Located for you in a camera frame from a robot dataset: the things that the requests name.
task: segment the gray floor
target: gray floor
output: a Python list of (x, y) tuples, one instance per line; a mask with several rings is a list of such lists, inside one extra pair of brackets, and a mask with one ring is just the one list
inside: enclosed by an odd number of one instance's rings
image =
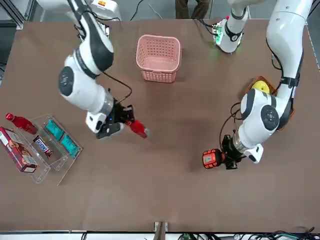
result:
[[(123, 21), (129, 21), (134, 14), (139, 0), (116, 0), (119, 5), (120, 14)], [(276, 0), (269, 0), (258, 5), (252, 5), (249, 8), (250, 17), (252, 19), (268, 19), (273, 11)], [(153, 12), (148, 5), (150, 4), (163, 19), (175, 18), (175, 0), (145, 0), (138, 9), (134, 18), (135, 21), (145, 19), (159, 19), (159, 16)], [(196, 0), (189, 0), (189, 12), (193, 11), (196, 6)], [(210, 9), (205, 18), (212, 19), (215, 17), (224, 18), (230, 12), (230, 7), (226, 0), (212, 0)], [(46, 11), (35, 3), (31, 13), (31, 21), (35, 22), (66, 22), (69, 19), (63, 14), (55, 14)], [(308, 29), (313, 43), (314, 51), (320, 59), (320, 6), (313, 12), (308, 19)], [(10, 54), (11, 46), (15, 36), (14, 27), (0, 27), (0, 63), (6, 63)]]

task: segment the red bottle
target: red bottle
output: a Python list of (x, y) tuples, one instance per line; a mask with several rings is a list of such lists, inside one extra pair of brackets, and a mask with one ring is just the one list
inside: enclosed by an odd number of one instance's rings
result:
[(5, 118), (9, 121), (11, 121), (17, 128), (20, 128), (22, 130), (25, 130), (28, 133), (36, 134), (38, 131), (38, 128), (35, 127), (32, 122), (30, 122), (28, 119), (25, 119), (22, 116), (15, 116), (12, 113), (8, 112), (5, 115)]

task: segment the plastic basket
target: plastic basket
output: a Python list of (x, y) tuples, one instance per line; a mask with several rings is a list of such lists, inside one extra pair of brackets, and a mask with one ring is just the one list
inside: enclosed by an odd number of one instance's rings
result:
[(172, 83), (181, 62), (181, 45), (170, 36), (143, 35), (135, 54), (136, 65), (147, 81)]

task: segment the person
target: person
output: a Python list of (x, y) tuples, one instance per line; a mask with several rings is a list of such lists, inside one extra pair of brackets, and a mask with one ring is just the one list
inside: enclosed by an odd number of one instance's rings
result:
[[(209, 9), (210, 0), (196, 0), (197, 6), (191, 15), (192, 19), (203, 19)], [(188, 19), (188, 0), (175, 0), (175, 18)]]

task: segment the table surface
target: table surface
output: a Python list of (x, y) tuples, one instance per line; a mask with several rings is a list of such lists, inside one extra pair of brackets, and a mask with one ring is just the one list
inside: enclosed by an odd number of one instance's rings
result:
[[(35, 184), (17, 172), (0, 147), (0, 231), (273, 232), (297, 226), (320, 231), (318, 94), (320, 75), (307, 29), (295, 114), (264, 146), (260, 164), (244, 159), (238, 170), (206, 170), (202, 152), (219, 147), (219, 131), (251, 78), (275, 86), (281, 73), (271, 64), (266, 20), (249, 20), (239, 49), (224, 54), (193, 20), (110, 22), (115, 58), (108, 72), (129, 84), (135, 116), (151, 131), (145, 140), (128, 129), (97, 140), (86, 112), (65, 101), (58, 75), (79, 45), (70, 23), (28, 22), (15, 35), (0, 87), (0, 126), (5, 113), (34, 118), (54, 115), (83, 146), (60, 186)], [(173, 84), (146, 82), (135, 63), (143, 34), (177, 37), (181, 68)], [(116, 97), (127, 93), (105, 76), (97, 82)], [(233, 122), (224, 134), (231, 134)]]

